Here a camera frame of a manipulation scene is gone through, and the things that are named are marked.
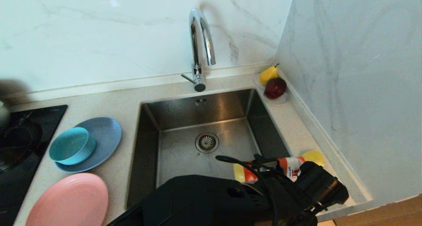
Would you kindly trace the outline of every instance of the white countertop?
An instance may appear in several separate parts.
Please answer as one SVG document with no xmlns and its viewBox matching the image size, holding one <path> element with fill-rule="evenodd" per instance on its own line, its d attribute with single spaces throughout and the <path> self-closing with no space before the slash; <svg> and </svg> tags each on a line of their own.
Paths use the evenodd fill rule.
<svg viewBox="0 0 422 226">
<path fill-rule="evenodd" d="M 107 184 L 109 203 L 106 219 L 104 221 L 104 225 L 106 225 L 125 211 L 140 104 L 157 100 L 185 98 L 255 88 L 252 82 L 255 75 L 256 74 L 249 74 L 209 79 L 206 81 L 206 91 L 201 93 L 195 92 L 191 83 L 183 82 L 27 103 L 12 106 L 12 111 L 16 112 L 63 104 L 68 105 L 68 109 L 62 118 L 53 139 L 63 131 L 74 127 L 84 120 L 94 117 L 111 117 L 120 123 L 123 135 L 117 151 L 100 166 L 87 171 L 100 176 Z M 282 106 L 267 105 L 267 109 L 272 115 L 273 121 L 282 134 L 292 156 L 299 156 L 308 150 L 321 151 L 317 142 L 289 102 Z M 341 176 L 334 172 L 327 159 L 324 169 L 341 179 Z M 45 154 L 25 197 L 15 221 L 15 226 L 25 225 L 31 208 L 42 193 L 51 185 L 69 175 L 71 174 L 59 170 L 54 162 L 48 157 L 48 154 Z M 346 205 L 354 205 L 353 199 L 349 198 Z"/>
</svg>

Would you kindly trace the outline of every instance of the marble wall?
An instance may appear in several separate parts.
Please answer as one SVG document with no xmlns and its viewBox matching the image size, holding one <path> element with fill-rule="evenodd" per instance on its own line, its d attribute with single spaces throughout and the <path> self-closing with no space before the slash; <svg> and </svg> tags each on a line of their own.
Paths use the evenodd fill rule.
<svg viewBox="0 0 422 226">
<path fill-rule="evenodd" d="M 276 61 L 374 201 L 422 192 L 422 0 L 293 0 Z"/>
<path fill-rule="evenodd" d="M 194 7 L 204 11 L 211 25 L 217 61 L 211 69 L 272 62 L 290 4 L 0 0 L 0 91 L 12 94 L 190 71 L 188 17 Z"/>
</svg>

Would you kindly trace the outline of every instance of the kitchen sink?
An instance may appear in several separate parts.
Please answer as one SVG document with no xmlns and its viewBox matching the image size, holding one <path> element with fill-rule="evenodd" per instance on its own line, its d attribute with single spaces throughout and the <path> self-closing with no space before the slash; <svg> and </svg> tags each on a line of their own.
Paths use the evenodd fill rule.
<svg viewBox="0 0 422 226">
<path fill-rule="evenodd" d="M 234 179 L 227 155 L 239 160 L 289 157 L 255 89 L 143 103 L 127 207 L 181 175 Z"/>
</svg>

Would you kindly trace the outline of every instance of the teal bowl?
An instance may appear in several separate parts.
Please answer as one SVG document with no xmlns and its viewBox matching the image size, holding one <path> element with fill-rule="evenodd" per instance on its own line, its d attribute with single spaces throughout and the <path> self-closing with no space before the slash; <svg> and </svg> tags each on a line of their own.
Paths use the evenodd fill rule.
<svg viewBox="0 0 422 226">
<path fill-rule="evenodd" d="M 61 133 L 51 143 L 50 158 L 57 163 L 73 165 L 87 159 L 95 149 L 95 138 L 82 127 L 74 127 Z"/>
</svg>

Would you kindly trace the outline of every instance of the faucet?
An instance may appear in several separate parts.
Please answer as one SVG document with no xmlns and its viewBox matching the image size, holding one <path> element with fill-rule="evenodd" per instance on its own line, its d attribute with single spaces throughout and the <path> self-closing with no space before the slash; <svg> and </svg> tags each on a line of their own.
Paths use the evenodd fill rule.
<svg viewBox="0 0 422 226">
<path fill-rule="evenodd" d="M 212 38 L 208 22 L 205 19 L 204 14 L 199 8 L 193 8 L 189 15 L 189 26 L 190 26 L 190 38 L 192 40 L 192 53 L 193 53 L 193 64 L 192 64 L 192 79 L 182 74 L 181 76 L 192 82 L 195 86 L 195 91 L 202 92 L 205 90 L 205 79 L 202 74 L 202 65 L 199 63 L 198 58 L 198 43 L 196 39 L 196 26 L 200 29 L 202 37 L 204 37 L 205 52 L 207 55 L 208 65 L 215 65 L 214 45 L 212 44 Z"/>
</svg>

